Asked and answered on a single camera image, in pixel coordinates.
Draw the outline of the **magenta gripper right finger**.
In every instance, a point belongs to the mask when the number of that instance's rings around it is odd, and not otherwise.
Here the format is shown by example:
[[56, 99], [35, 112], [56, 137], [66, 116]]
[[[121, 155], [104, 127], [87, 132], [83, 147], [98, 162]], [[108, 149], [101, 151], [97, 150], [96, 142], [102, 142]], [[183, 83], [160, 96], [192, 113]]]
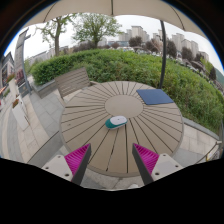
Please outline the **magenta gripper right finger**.
[[138, 144], [133, 144], [132, 154], [145, 185], [182, 169], [168, 154], [157, 154]]

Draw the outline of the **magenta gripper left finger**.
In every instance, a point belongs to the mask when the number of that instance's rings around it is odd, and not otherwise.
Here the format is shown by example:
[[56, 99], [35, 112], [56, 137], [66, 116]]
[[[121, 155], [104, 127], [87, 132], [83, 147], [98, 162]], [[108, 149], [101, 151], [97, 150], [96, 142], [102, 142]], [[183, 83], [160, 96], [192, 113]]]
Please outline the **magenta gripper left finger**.
[[91, 155], [91, 144], [86, 144], [66, 156], [56, 155], [42, 169], [80, 185]]

